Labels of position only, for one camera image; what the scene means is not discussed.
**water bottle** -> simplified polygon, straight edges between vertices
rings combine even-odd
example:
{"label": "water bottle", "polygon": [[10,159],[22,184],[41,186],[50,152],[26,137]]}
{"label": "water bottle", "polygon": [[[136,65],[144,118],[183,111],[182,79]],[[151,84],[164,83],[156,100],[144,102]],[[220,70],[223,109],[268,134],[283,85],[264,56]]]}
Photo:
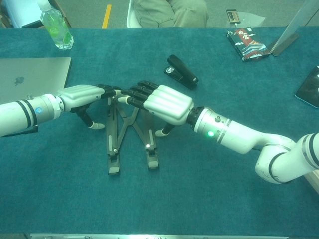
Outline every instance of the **water bottle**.
{"label": "water bottle", "polygon": [[71,49],[74,40],[65,24],[62,13],[52,8],[48,0],[38,0],[38,5],[42,11],[40,21],[49,32],[57,48]]}

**silver laptop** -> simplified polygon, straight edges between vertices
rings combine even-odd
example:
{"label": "silver laptop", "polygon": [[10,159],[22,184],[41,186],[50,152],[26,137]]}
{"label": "silver laptop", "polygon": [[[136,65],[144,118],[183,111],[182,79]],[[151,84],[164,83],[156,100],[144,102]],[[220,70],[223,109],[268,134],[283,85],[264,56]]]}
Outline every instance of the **silver laptop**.
{"label": "silver laptop", "polygon": [[63,89],[70,63],[70,57],[0,58],[0,104]]}

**robotic arm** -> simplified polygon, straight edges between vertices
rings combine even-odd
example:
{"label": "robotic arm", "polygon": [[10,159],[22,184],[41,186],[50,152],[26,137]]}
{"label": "robotic arm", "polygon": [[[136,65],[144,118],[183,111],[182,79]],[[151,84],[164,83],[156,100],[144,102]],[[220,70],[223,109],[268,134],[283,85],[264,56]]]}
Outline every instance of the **robotic arm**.
{"label": "robotic arm", "polygon": [[129,96],[119,98],[119,102],[147,110],[167,122],[157,136],[168,135],[175,125],[188,123],[195,132],[241,154],[255,146],[263,147],[255,171],[268,182],[286,183],[319,169],[318,133],[305,135],[295,143],[281,135],[248,128],[210,108],[195,107],[190,97],[147,81],[122,94]]}
{"label": "robotic arm", "polygon": [[120,88],[77,85],[59,90],[55,95],[45,94],[0,105],[0,137],[56,119],[62,112],[76,113],[89,128],[104,128],[103,124],[90,119],[86,109],[101,98],[116,95],[121,95]]}

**robot finger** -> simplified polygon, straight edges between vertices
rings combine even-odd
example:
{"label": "robot finger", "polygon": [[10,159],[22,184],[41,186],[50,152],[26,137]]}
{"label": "robot finger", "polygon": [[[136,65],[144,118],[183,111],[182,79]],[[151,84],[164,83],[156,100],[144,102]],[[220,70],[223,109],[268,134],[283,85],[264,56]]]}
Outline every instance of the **robot finger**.
{"label": "robot finger", "polygon": [[133,86],[133,87],[131,87],[131,90],[139,91],[142,94],[147,95],[147,96],[151,95],[153,93],[153,91],[154,91],[154,90],[151,90],[151,89],[149,89],[149,88],[147,88],[145,86]]}
{"label": "robot finger", "polygon": [[139,91],[133,91],[133,90],[124,90],[124,91],[121,91],[121,94],[123,95],[129,95],[137,100],[141,100],[141,101],[146,101],[148,96],[139,92]]}
{"label": "robot finger", "polygon": [[132,106],[135,106],[137,108],[145,110],[145,108],[143,106],[143,104],[144,104],[143,101],[134,99],[133,97],[130,97],[130,96],[120,97],[120,98],[118,98],[118,101],[120,103],[125,103],[125,104],[132,105]]}
{"label": "robot finger", "polygon": [[138,82],[139,86],[145,86],[150,90],[156,90],[159,86],[155,83],[152,83],[150,81],[139,81]]}

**small device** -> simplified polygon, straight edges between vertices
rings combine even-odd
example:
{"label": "small device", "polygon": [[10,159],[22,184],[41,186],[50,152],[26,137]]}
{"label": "small device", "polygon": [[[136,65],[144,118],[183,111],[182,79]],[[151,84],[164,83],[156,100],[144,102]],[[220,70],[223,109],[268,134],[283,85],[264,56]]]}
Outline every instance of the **small device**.
{"label": "small device", "polygon": [[226,12],[227,12],[227,16],[228,16],[230,24],[235,24],[235,23],[240,24],[240,20],[239,20],[236,9],[227,9]]}
{"label": "small device", "polygon": [[295,96],[311,106],[319,108],[319,66],[310,72]]}
{"label": "small device", "polygon": [[171,76],[191,90],[197,86],[198,78],[177,56],[170,55],[167,62],[171,66],[164,69],[165,74]]}

